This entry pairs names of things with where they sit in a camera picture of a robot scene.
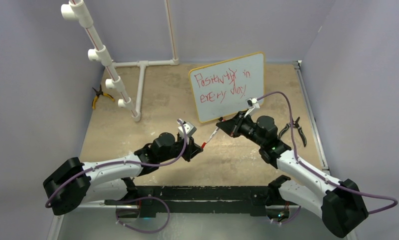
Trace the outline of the red-capped white marker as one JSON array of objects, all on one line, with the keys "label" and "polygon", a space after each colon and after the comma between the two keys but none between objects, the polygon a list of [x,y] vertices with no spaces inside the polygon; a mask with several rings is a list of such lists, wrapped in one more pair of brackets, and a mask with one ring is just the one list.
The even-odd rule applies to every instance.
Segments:
[{"label": "red-capped white marker", "polygon": [[213,138],[214,138],[214,136],[217,134],[217,132],[219,131],[219,127],[216,127],[216,129],[212,132],[212,134],[209,136],[209,138],[208,138],[208,140],[207,141],[205,141],[205,143],[209,143]]}]

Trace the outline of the yellow-framed whiteboard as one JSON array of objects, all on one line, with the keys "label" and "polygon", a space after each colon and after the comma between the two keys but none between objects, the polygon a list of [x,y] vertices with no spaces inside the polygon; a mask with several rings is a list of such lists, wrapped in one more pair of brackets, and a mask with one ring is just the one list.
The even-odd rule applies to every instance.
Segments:
[{"label": "yellow-framed whiteboard", "polygon": [[212,63],[189,71],[193,98],[200,123],[246,110],[246,100],[265,93],[265,54]]}]

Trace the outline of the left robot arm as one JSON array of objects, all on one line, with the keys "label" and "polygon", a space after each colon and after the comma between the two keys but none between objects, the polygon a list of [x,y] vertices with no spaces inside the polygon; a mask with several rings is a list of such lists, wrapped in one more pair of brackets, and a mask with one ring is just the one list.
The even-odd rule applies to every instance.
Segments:
[{"label": "left robot arm", "polygon": [[191,136],[164,132],[151,143],[121,158],[101,162],[69,158],[42,183],[48,198],[45,207],[59,216],[82,203],[99,200],[132,204],[137,197],[132,178],[150,174],[180,158],[190,162],[203,150]]}]

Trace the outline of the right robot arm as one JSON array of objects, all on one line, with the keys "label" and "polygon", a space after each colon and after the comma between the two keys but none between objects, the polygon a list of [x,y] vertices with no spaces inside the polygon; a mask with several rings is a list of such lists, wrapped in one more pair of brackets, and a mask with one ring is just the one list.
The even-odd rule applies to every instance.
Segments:
[{"label": "right robot arm", "polygon": [[262,115],[253,121],[245,111],[240,111],[216,126],[232,138],[243,136],[257,144],[267,164],[294,178],[269,188],[268,197],[273,203],[285,200],[298,204],[321,218],[338,238],[344,238],[368,218],[362,196],[353,193],[359,189],[357,184],[350,179],[332,177],[296,157],[295,151],[279,139],[272,117]]}]

